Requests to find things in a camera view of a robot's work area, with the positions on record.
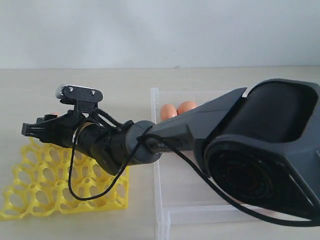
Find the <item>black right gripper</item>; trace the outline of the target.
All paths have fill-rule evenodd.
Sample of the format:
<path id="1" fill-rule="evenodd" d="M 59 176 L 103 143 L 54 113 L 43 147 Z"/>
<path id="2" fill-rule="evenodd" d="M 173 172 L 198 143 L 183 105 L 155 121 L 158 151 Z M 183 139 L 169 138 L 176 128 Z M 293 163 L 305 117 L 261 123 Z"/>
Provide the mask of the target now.
<path id="1" fill-rule="evenodd" d="M 73 110 L 56 116 L 46 114 L 36 123 L 23 123 L 21 134 L 25 137 L 41 137 L 41 142 L 63 148 L 71 148 L 96 160 L 108 174 L 115 176 L 125 164 L 129 154 L 123 140 L 133 121 L 109 125 L 96 112 L 93 116 L 75 115 Z"/>

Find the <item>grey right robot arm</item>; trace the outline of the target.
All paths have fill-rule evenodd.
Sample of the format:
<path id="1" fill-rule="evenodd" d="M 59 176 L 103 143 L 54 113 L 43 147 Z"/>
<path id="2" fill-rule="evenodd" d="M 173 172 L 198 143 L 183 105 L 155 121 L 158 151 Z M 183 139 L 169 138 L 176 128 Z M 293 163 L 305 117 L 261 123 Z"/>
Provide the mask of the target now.
<path id="1" fill-rule="evenodd" d="M 158 124 L 118 122 L 98 107 L 94 88 L 62 84 L 55 96 L 73 109 L 24 123 L 22 135 L 91 157 L 115 178 L 173 152 L 243 213 L 280 226 L 320 224 L 317 83 L 265 80 Z"/>

